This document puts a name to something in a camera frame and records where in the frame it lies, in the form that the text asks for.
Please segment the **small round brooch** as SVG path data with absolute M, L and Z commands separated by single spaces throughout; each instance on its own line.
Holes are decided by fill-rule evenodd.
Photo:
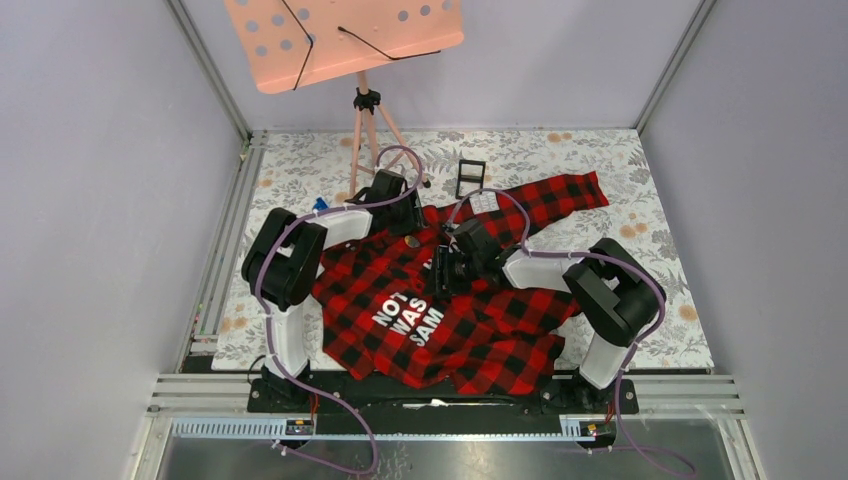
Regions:
M 404 242 L 410 248 L 420 248 L 421 247 L 420 241 L 412 235 L 405 236 Z

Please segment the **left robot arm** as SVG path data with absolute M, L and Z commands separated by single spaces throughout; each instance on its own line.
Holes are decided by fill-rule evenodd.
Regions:
M 241 276 L 265 311 L 264 369 L 277 377 L 272 398 L 288 411 L 309 401 L 310 385 L 299 377 L 309 364 L 303 302 L 320 275 L 325 250 L 380 232 L 401 236 L 423 225 L 417 188 L 400 174 L 380 170 L 369 187 L 338 207 L 299 216 L 272 209 L 241 266 Z

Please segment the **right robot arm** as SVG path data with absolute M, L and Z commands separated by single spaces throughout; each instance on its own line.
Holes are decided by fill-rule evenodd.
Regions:
M 451 242 L 434 251 L 425 293 L 450 300 L 484 280 L 501 289 L 570 294 L 594 331 L 573 396 L 589 412 L 607 405 L 640 334 L 664 314 L 666 295 L 656 280 L 611 238 L 586 252 L 529 250 L 502 245 L 476 219 L 450 234 Z

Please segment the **red black plaid shirt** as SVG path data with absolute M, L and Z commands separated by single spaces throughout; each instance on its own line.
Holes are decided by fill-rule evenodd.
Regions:
M 559 327 L 578 314 L 571 295 L 512 290 L 475 281 L 450 300 L 424 291 L 432 255 L 449 221 L 469 205 L 428 205 L 410 248 L 401 236 L 371 235 L 326 250 L 313 297 L 323 314 L 323 350 L 354 378 L 382 373 L 414 388 L 450 379 L 462 394 L 526 395 L 545 386 L 565 341 Z

